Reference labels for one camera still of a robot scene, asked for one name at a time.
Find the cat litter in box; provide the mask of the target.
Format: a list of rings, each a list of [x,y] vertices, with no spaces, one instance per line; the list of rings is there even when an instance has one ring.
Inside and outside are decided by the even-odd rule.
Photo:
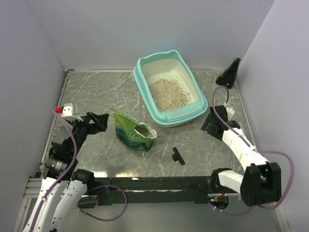
[[[159,112],[175,110],[192,102],[190,93],[179,77],[155,79],[148,86]]]

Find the green cat litter bag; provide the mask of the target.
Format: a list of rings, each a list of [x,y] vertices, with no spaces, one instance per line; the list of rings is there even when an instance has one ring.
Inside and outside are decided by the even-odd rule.
[[[116,137],[127,147],[137,151],[149,151],[157,138],[157,132],[143,122],[111,108]]]

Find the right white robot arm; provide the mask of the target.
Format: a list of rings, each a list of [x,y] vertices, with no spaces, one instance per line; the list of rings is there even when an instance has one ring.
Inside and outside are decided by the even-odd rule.
[[[244,169],[238,174],[230,168],[218,168],[211,174],[215,192],[228,188],[240,194],[247,206],[278,202],[281,198],[281,168],[258,153],[241,126],[229,120],[223,105],[210,108],[201,130],[226,144]]]

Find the black wedge stand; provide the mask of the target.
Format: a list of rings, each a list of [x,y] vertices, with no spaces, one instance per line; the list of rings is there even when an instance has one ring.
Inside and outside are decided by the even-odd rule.
[[[240,58],[235,58],[230,66],[217,77],[215,83],[231,89],[236,81],[240,62]]]

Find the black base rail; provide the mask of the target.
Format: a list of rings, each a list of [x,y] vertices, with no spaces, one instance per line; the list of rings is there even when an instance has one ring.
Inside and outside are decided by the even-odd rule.
[[[208,203],[225,187],[211,183],[209,176],[185,177],[91,177],[83,181],[87,195],[99,206],[121,203]]]

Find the teal litter box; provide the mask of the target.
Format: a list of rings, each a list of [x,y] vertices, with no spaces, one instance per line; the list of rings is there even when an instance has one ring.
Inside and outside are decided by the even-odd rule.
[[[208,101],[176,50],[138,59],[133,75],[156,124],[170,128],[204,114]]]

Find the black bag clip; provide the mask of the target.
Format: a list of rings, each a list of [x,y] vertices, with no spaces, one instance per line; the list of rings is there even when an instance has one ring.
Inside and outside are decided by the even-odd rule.
[[[178,151],[178,149],[176,147],[174,147],[173,149],[173,154],[172,154],[172,159],[174,162],[179,162],[181,165],[185,165],[185,161],[182,158],[180,152]]]

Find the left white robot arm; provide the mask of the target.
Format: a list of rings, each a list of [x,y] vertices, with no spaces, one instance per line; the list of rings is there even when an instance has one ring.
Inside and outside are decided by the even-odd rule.
[[[78,200],[95,190],[94,173],[75,168],[77,154],[88,135],[106,131],[109,115],[87,112],[82,117],[56,117],[62,126],[54,130],[39,196],[25,232],[62,232]]]

